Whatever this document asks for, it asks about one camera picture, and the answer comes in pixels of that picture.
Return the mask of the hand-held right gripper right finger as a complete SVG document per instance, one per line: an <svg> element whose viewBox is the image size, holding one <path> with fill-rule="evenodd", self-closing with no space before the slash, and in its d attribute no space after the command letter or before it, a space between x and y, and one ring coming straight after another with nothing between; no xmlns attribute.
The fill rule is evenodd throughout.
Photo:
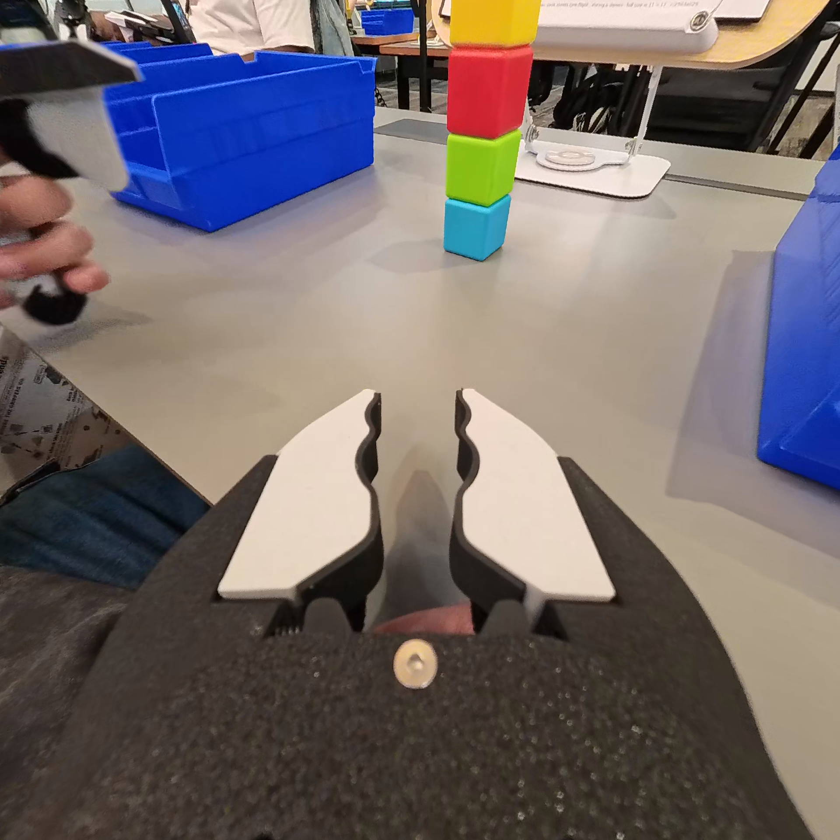
<svg viewBox="0 0 840 840"><path fill-rule="evenodd" d="M455 395L451 578L478 634L511 603L526 627L556 604L607 605L616 588L560 458L529 425L473 388Z"/></svg>

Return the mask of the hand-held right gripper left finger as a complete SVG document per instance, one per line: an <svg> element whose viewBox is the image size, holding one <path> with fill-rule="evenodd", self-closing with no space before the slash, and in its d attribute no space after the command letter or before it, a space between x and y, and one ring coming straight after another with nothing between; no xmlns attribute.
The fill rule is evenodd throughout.
<svg viewBox="0 0 840 840"><path fill-rule="evenodd" d="M373 487L382 396L363 389L278 452L217 586L227 602L283 602L303 618L331 600L354 632L384 570Z"/></svg>

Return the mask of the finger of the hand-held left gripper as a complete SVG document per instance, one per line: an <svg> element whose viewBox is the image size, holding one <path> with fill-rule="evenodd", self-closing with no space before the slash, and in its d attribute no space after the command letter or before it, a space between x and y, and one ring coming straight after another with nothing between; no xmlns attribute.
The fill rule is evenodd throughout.
<svg viewBox="0 0 840 840"><path fill-rule="evenodd" d="M137 65L87 41L3 45L1 101L24 99L46 149L110 193L129 183L103 92L142 78Z"/></svg>

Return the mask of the blue plastic bin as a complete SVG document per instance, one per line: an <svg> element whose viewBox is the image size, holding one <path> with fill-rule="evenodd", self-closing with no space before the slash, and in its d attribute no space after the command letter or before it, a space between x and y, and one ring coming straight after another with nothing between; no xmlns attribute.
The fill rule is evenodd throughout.
<svg viewBox="0 0 840 840"><path fill-rule="evenodd" d="M774 252L757 456L839 489L839 149Z"/></svg>
<svg viewBox="0 0 840 840"><path fill-rule="evenodd" d="M360 12L364 34L369 37L410 35L414 31L415 14L410 7L383 7Z"/></svg>
<svg viewBox="0 0 840 840"><path fill-rule="evenodd" d="M140 66L175 60L214 57L213 51L209 45L206 44L155 46L148 41L143 41L141 43L109 41L105 43L97 43L94 44L94 46L109 49L112 53L132 60Z"/></svg>
<svg viewBox="0 0 840 840"><path fill-rule="evenodd" d="M138 67L141 80L103 92L129 173L121 203L212 233L373 164L373 58Z"/></svg>

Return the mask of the cyan cube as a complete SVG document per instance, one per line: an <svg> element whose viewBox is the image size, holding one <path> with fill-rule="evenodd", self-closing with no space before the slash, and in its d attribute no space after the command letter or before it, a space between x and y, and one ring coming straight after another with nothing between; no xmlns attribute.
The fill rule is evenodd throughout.
<svg viewBox="0 0 840 840"><path fill-rule="evenodd" d="M444 250L485 261L504 244L511 195L488 206L448 198L444 212Z"/></svg>

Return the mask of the green cube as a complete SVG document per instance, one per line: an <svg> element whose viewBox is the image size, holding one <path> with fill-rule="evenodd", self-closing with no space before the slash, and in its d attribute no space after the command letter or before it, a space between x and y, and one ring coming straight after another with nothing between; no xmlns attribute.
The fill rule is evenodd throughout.
<svg viewBox="0 0 840 840"><path fill-rule="evenodd" d="M489 207L508 195L515 180L521 132L494 140L450 133L447 140L447 199Z"/></svg>

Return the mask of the red cube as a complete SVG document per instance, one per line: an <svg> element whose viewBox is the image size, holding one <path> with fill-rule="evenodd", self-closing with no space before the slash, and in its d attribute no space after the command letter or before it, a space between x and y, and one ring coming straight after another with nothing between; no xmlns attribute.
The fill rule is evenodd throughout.
<svg viewBox="0 0 840 840"><path fill-rule="evenodd" d="M495 140L519 129L532 57L530 45L454 47L448 58L448 131Z"/></svg>

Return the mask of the yellow cube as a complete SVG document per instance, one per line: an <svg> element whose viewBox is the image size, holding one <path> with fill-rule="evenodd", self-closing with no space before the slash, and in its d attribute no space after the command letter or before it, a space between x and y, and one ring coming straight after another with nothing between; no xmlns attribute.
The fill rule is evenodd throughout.
<svg viewBox="0 0 840 840"><path fill-rule="evenodd" d="M540 1L452 1L452 46L530 46L537 36Z"/></svg>

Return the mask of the grey desk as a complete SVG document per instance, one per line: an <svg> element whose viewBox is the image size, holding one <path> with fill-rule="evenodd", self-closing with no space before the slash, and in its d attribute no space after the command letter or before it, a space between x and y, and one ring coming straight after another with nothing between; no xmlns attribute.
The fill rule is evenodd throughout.
<svg viewBox="0 0 840 840"><path fill-rule="evenodd" d="M458 599L455 392L476 389L671 560L813 834L838 838L838 495L755 457L772 257L804 201L519 183L478 263L443 249L445 156L376 133L372 167L215 234L73 182L111 285L74 329L2 324L210 502L380 392L374 620Z"/></svg>

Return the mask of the person's left hand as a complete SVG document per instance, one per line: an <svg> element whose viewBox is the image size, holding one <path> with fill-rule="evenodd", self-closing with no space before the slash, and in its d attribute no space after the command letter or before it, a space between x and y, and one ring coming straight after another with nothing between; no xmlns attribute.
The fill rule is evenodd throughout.
<svg viewBox="0 0 840 840"><path fill-rule="evenodd" d="M60 183L39 175L2 177L3 238L27 235L1 248L1 309L14 305L11 285L57 273L69 289L89 295L110 282L109 274L92 260L93 239L71 222L71 194Z"/></svg>

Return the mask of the person's blue jeans leg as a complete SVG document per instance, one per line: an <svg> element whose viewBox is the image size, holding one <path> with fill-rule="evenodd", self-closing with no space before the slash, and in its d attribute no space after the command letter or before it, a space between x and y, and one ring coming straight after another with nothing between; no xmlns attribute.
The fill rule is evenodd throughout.
<svg viewBox="0 0 840 840"><path fill-rule="evenodd" d="M3 567L137 589L211 508L143 448L27 478L2 501Z"/></svg>

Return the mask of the printed instruction poster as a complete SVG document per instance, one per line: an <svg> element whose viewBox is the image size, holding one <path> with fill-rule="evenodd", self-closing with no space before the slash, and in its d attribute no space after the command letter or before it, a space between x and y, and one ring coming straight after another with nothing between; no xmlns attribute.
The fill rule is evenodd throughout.
<svg viewBox="0 0 840 840"><path fill-rule="evenodd" d="M1 491L44 464L90 464L132 438L66 377L1 331Z"/></svg>

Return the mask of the brown table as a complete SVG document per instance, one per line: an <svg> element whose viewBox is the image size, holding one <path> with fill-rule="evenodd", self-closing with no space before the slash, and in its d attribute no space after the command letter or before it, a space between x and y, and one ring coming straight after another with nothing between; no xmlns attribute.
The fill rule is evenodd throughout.
<svg viewBox="0 0 840 840"><path fill-rule="evenodd" d="M421 50L415 34L352 35L355 51L376 58L378 103L393 109L444 114L448 89L449 47L435 38L427 44L426 92L420 93Z"/></svg>

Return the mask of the printed instruction sheet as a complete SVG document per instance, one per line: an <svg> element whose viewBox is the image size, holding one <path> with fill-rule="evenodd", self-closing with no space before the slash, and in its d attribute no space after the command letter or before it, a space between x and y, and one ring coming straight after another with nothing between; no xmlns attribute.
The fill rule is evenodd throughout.
<svg viewBox="0 0 840 840"><path fill-rule="evenodd" d="M644 19L675 20L685 24L698 14L720 19L761 19L769 1L544 1L539 22L542 26L583 27L615 20L629 26Z"/></svg>

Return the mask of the wooden document stand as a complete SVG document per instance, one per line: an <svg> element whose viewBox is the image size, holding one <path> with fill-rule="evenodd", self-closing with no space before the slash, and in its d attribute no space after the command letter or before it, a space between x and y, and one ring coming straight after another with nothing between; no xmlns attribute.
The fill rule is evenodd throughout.
<svg viewBox="0 0 840 840"><path fill-rule="evenodd" d="M723 19L698 14L685 24L644 19L629 26L542 26L530 45L533 57L577 64L631 65L653 71L637 137L624 150L590 149L537 139L527 103L515 178L617 198L651 194L669 162L640 154L654 96L666 67L734 70L770 58L803 35L828 2L770 2L761 19Z"/></svg>

